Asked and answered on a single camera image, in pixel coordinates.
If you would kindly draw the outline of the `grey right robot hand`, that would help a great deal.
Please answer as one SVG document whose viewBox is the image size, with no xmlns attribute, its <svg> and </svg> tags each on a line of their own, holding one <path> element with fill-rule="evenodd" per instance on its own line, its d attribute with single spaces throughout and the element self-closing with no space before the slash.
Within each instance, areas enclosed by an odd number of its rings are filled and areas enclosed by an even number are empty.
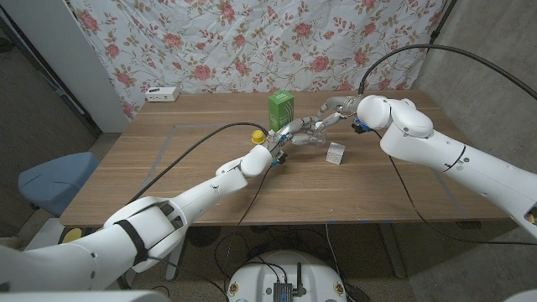
<svg viewBox="0 0 537 302">
<path fill-rule="evenodd" d="M 361 95 L 329 97 L 316 115 L 315 132 L 322 133 L 328 127 L 354 115 L 361 100 Z"/>
</svg>

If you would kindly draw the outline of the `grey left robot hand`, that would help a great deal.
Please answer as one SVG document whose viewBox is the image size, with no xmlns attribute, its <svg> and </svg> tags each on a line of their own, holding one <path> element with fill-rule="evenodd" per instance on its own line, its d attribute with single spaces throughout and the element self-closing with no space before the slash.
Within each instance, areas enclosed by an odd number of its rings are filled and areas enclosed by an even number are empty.
<svg viewBox="0 0 537 302">
<path fill-rule="evenodd" d="M 286 143 L 301 146 L 306 144 L 323 145 L 326 142 L 326 130 L 315 132 L 317 117 L 297 118 L 283 126 L 276 133 L 270 131 L 267 136 L 266 147 L 273 156 L 272 165 L 283 164 L 288 154 L 282 150 Z"/>
</svg>

